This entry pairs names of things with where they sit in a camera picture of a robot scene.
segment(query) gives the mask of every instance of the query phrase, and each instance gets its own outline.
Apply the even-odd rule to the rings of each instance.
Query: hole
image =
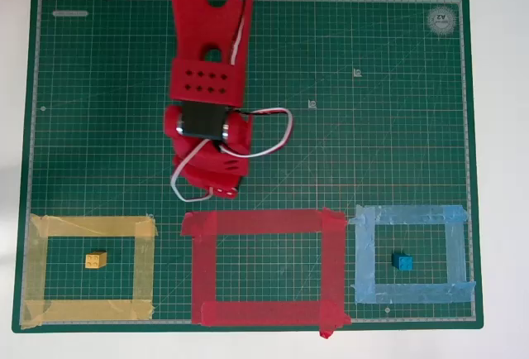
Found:
[[[206,51],[204,59],[210,63],[220,63],[222,61],[222,53],[216,47],[211,47]]]

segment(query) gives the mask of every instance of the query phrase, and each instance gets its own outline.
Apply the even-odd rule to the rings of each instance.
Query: mat border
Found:
[[[197,332],[197,331],[212,331],[210,328],[204,328],[197,325],[185,323],[185,321],[160,321],[159,323],[149,324],[45,324],[38,328],[21,330],[20,326],[20,307],[21,307],[21,289],[22,289],[22,262],[24,258],[25,245],[25,230],[26,230],[26,198],[28,195],[28,181],[29,181],[29,161],[31,152],[31,134],[33,129],[32,113],[34,112],[33,104],[33,88],[34,88],[34,70],[36,65],[36,29],[40,0],[31,0],[31,16],[30,16],[30,37],[28,45],[28,69],[26,78],[26,111],[24,116],[24,135],[22,144],[22,159],[21,159],[21,192],[19,202],[19,217],[18,217],[18,235],[17,235],[17,257],[15,270],[15,287],[13,294],[13,315],[12,315],[12,331],[14,333],[64,333],[64,332]],[[428,2],[431,0],[417,0],[417,2]],[[453,320],[445,322],[428,322],[421,320],[409,319],[403,322],[387,323],[386,319],[369,319],[369,322],[364,319],[355,320],[351,325],[345,326],[342,330],[401,330],[401,329],[477,329],[484,325],[483,312],[483,290],[481,280],[481,264],[479,261],[479,205],[478,205],[478,184],[477,184],[477,165],[476,165],[476,149],[475,149],[475,126],[474,126],[474,89],[473,89],[473,75],[472,75],[472,52],[470,40],[470,9],[469,0],[443,0],[443,1],[457,1],[461,2],[463,14],[463,38],[465,41],[465,78],[466,78],[466,110],[468,120],[468,143],[469,143],[469,180],[470,180],[470,202],[472,205],[471,222],[473,228],[472,246],[473,250],[469,253],[472,256],[474,263],[474,279],[476,281],[475,287],[475,313],[476,319],[474,321],[468,320]],[[317,330],[314,327],[308,328],[215,328],[215,331],[305,331]]]

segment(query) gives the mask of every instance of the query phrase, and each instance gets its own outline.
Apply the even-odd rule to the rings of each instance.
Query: white background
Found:
[[[529,0],[470,0],[483,330],[36,334],[11,331],[30,0],[0,0],[0,356],[527,357]]]

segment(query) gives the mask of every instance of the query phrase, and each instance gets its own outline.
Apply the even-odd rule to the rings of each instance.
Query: red tape square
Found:
[[[318,210],[252,210],[187,213],[182,235],[193,237],[191,321],[203,326],[312,326],[329,338],[350,323],[345,313],[347,220]],[[319,301],[236,301],[216,299],[218,235],[322,233],[322,292]]]

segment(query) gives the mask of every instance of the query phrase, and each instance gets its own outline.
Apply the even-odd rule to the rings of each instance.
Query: cutting mat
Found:
[[[224,0],[211,0],[222,4]],[[245,109],[295,116],[288,146],[251,162],[237,200],[180,203],[163,133],[176,49],[170,0],[32,0],[13,330],[20,331],[26,220],[152,214],[155,312],[145,322],[46,323],[28,332],[211,330],[190,324],[186,211],[459,204],[474,299],[356,304],[355,234],[346,254],[348,329],[479,328],[479,266],[468,0],[257,0]],[[283,134],[259,118],[255,149]],[[193,189],[183,188],[187,195]],[[445,283],[442,226],[377,227],[377,283]],[[108,266],[83,268],[87,250]],[[414,255],[397,272],[391,253]],[[132,238],[49,239],[47,299],[129,299]],[[218,300],[318,299],[319,234],[225,237]]]

